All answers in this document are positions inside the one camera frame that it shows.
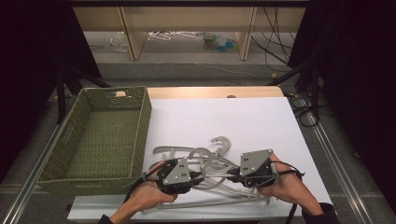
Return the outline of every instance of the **floor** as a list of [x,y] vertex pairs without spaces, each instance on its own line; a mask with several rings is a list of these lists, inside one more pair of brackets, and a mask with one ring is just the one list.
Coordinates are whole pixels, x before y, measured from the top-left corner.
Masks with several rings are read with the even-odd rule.
[[[233,34],[215,33],[235,40]],[[233,49],[219,52],[206,48],[203,40],[195,38],[197,34],[172,34],[166,38],[152,37],[147,40],[138,61],[132,62],[127,52],[116,52],[110,45],[119,38],[117,33],[86,33],[92,46],[92,54],[103,75],[103,81],[112,86],[145,85],[161,86],[253,86],[265,85],[272,77],[281,76],[290,70],[273,56],[265,55],[257,44],[251,43],[246,61],[239,60],[239,54]],[[295,34],[281,34],[282,44],[292,47]],[[254,38],[265,48],[268,41],[263,34],[254,34]],[[270,43],[268,49],[275,56],[287,60],[281,47]],[[284,93],[294,93],[294,82],[297,77],[281,84]],[[91,83],[82,81],[84,86]],[[396,223],[396,217],[386,200],[368,174],[362,162],[352,155],[353,146],[326,104],[322,96],[320,103],[320,125],[327,134],[332,147],[340,159],[348,178],[356,188],[367,208],[371,223]],[[0,185],[0,218],[3,220],[12,205],[21,186],[28,178],[43,148],[48,143],[57,120],[57,104],[55,95],[49,98],[48,108],[42,115],[28,147],[15,160],[6,179]],[[318,140],[315,129],[300,125],[305,142],[312,154],[325,187],[337,207],[342,223],[359,223],[352,206],[329,162],[323,145]],[[35,191],[26,205],[19,223],[73,223],[67,220],[68,210],[73,198],[57,198],[40,188]],[[262,223],[284,223],[285,220],[265,220]],[[292,223],[304,223],[295,218]]]

